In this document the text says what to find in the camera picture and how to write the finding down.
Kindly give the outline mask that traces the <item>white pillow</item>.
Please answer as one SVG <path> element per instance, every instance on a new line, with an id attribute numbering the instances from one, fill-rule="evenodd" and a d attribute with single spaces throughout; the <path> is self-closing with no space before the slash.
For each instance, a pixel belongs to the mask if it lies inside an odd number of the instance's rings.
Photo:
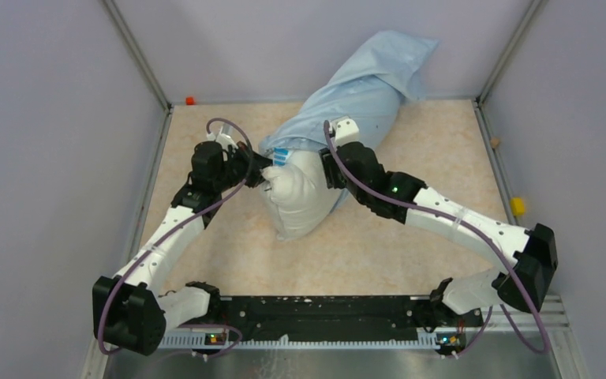
<path id="1" fill-rule="evenodd" d="M 309 234 L 343 196 L 342 190 L 327 186 L 318 152 L 295 150 L 282 166 L 265 167 L 261 174 L 260 195 L 281 241 Z"/>

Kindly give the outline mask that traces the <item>light blue pillowcase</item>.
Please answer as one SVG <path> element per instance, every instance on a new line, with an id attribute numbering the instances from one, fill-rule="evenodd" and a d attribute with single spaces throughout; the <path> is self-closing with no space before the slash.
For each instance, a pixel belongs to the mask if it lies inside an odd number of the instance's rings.
<path id="1" fill-rule="evenodd" d="M 327 147 L 323 123 L 345 116 L 358 124 L 361 143 L 376 148 L 391 130 L 399 108 L 424 99 L 420 70 L 438 44 L 436 39 L 396 31 L 377 32 L 295 116 L 259 143 L 260 153 L 271 156 L 277 148 L 318 152 Z"/>

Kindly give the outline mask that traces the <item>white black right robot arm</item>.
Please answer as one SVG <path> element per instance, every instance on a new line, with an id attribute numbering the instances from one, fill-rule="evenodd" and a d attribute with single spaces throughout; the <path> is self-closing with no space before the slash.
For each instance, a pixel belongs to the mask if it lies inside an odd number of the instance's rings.
<path id="1" fill-rule="evenodd" d="M 346 189 L 379 217 L 419 227 L 482 256 L 492 268 L 448 278 L 431 293 L 431 314 L 441 325 L 494 305 L 540 311 L 558 267 L 554 231 L 542 223 L 527 229 L 494 220 L 445 197 L 423 180 L 387 171 L 374 151 L 350 142 L 320 152 L 327 184 Z"/>

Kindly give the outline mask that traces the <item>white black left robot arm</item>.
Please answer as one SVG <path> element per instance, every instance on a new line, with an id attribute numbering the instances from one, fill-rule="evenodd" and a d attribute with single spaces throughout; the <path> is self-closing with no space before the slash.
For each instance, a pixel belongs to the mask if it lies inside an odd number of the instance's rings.
<path id="1" fill-rule="evenodd" d="M 221 305 L 214 287 L 193 283 L 170 293 L 161 290 L 188 246 L 209 226 L 219 208 L 240 188 L 257 187 L 273 164 L 245 142 L 205 141 L 193 150 L 191 170 L 174 195 L 163 221 L 129 264 L 92 287 L 93 332 L 106 346 L 150 355 L 166 332 L 195 319 L 212 326 Z"/>

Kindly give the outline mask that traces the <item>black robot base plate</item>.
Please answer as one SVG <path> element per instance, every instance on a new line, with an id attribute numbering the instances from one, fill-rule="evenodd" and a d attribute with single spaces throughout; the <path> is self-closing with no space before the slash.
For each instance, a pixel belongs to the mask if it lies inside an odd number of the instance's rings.
<path id="1" fill-rule="evenodd" d="M 414 342 L 439 328 L 479 327 L 480 310 L 458 315 L 426 296 L 232 296 L 211 298 L 190 325 L 228 325 L 244 342 Z"/>

